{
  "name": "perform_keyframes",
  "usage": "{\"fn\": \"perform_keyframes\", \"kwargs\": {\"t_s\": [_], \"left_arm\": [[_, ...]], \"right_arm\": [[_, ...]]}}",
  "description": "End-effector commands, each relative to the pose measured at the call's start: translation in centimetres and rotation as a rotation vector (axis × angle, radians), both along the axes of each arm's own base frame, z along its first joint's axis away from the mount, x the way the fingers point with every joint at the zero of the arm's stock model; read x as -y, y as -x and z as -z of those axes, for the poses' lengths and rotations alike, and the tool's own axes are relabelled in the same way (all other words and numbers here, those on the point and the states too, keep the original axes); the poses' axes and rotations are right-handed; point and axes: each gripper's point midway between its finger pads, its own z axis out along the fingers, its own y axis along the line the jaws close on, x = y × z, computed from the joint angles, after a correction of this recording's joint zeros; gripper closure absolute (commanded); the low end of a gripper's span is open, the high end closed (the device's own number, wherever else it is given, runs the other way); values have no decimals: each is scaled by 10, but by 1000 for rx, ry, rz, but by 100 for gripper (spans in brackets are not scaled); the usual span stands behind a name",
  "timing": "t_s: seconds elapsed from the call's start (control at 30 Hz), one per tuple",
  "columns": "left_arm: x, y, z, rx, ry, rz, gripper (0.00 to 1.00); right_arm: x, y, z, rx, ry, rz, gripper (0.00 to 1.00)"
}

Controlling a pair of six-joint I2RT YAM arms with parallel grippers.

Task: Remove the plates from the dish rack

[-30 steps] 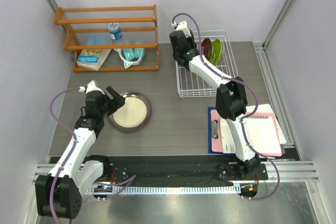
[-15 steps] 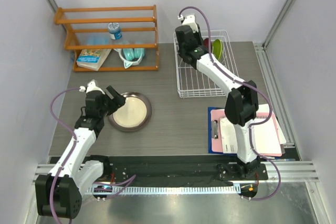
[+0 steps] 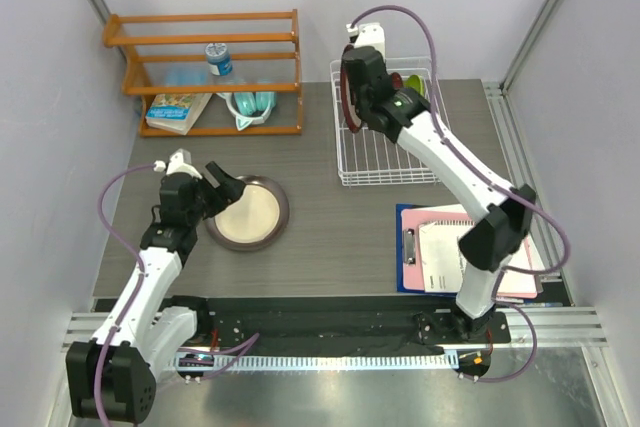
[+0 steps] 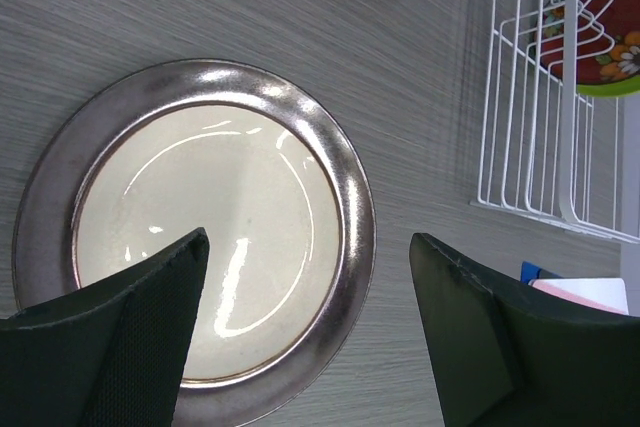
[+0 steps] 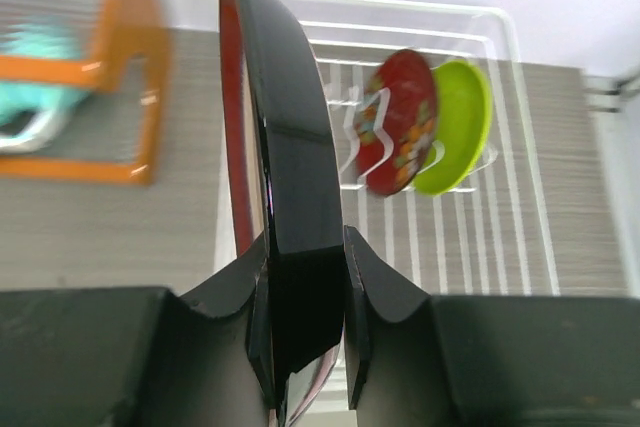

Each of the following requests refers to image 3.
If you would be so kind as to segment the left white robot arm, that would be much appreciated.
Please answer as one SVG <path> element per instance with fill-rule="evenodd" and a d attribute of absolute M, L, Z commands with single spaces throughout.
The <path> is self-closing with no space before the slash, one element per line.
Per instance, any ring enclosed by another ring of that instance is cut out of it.
<path fill-rule="evenodd" d="M 149 416 L 157 385 L 179 348 L 205 344 L 213 322 L 201 299 L 160 308 L 195 247 L 198 225 L 238 202 L 246 183 L 215 162 L 203 176 L 188 152 L 141 165 L 159 172 L 159 202 L 138 246 L 132 274 L 103 324 L 87 341 L 69 347 L 65 363 L 71 411 L 78 418 L 133 425 Z"/>

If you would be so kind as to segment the large brown rimmed cream plate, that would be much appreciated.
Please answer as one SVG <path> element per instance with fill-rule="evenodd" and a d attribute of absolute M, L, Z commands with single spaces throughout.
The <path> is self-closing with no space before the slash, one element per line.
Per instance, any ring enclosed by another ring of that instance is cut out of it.
<path fill-rule="evenodd" d="M 222 247 L 238 252 L 264 249 L 286 229 L 289 199 L 282 186 L 259 175 L 239 176 L 245 183 L 239 201 L 204 221 L 209 236 Z"/>

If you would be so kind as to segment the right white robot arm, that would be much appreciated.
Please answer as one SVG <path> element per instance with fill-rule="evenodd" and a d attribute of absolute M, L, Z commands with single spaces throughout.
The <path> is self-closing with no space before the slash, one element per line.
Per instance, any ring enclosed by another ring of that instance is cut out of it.
<path fill-rule="evenodd" d="M 444 128 L 434 103 L 411 88 L 396 88 L 375 48 L 346 48 L 340 74 L 346 118 L 427 165 L 473 221 L 458 242 L 466 269 L 451 327 L 460 340 L 477 340 L 495 312 L 500 273 L 530 231 L 535 191 L 495 175 Z"/>

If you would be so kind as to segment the white wire dish rack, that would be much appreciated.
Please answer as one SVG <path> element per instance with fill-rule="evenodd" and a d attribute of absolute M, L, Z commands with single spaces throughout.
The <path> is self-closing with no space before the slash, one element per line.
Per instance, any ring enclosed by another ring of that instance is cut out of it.
<path fill-rule="evenodd" d="M 383 134 L 364 127 L 352 133 L 340 97 L 340 62 L 330 62 L 337 171 L 346 187 L 437 184 L 439 179 L 415 156 Z"/>

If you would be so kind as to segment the small brown rimmed plate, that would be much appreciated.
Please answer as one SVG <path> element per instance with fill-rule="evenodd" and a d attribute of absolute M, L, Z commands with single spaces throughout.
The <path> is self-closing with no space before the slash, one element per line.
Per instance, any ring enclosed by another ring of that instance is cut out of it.
<path fill-rule="evenodd" d="M 395 89 L 401 89 L 404 86 L 403 79 L 401 75 L 397 72 L 391 73 L 392 85 Z"/>

